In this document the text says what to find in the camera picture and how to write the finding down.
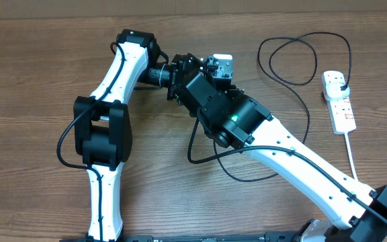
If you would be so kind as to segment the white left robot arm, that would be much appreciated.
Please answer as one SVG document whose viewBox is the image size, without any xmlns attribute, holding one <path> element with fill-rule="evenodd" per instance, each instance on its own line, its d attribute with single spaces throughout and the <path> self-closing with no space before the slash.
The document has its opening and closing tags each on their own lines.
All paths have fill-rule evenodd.
<svg viewBox="0 0 387 242">
<path fill-rule="evenodd" d="M 85 241 L 121 241 L 120 183 L 124 163 L 132 150 L 128 102 L 135 89 L 168 90 L 190 71 L 219 89 L 228 87 L 231 75 L 221 77 L 213 56 L 200 60 L 177 55 L 173 60 L 161 50 L 152 33 L 123 30 L 110 48 L 114 60 L 99 87 L 74 103 L 75 148 L 82 157 L 91 187 L 91 223 Z"/>
</svg>

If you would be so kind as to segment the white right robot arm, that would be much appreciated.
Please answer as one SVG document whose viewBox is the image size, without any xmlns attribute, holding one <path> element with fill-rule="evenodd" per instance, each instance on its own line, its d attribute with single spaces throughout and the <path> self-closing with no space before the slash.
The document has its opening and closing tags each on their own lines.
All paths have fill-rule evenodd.
<svg viewBox="0 0 387 242">
<path fill-rule="evenodd" d="M 271 112 L 229 85 L 200 73 L 181 82 L 180 100 L 205 135 L 226 149 L 215 159 L 244 153 L 272 168 L 314 202 L 326 220 L 312 220 L 300 241 L 383 241 L 387 186 L 373 189 L 345 175 L 294 138 Z"/>
</svg>

